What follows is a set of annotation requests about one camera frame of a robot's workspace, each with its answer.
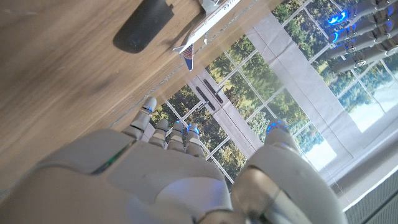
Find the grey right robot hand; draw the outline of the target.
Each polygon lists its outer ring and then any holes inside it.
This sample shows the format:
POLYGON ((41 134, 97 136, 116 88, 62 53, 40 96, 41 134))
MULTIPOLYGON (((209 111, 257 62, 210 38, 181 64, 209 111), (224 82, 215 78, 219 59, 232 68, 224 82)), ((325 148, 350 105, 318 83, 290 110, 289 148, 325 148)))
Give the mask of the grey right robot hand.
POLYGON ((195 125, 177 122, 166 138, 163 119, 142 140, 156 104, 148 98, 123 131, 94 131, 38 162, 1 201, 1 222, 346 223, 282 120, 227 185, 195 125))

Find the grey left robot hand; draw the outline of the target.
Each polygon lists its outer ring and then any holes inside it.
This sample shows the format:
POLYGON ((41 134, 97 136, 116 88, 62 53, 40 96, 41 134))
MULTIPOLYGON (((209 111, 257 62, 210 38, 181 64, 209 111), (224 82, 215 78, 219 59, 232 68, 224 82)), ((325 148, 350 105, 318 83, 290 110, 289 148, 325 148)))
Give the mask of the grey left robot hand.
POLYGON ((328 24, 351 25, 329 35, 328 42, 338 44, 326 51, 327 58, 354 55, 338 62, 335 73, 346 72, 397 53, 397 0, 371 0, 355 4, 335 14, 328 24))

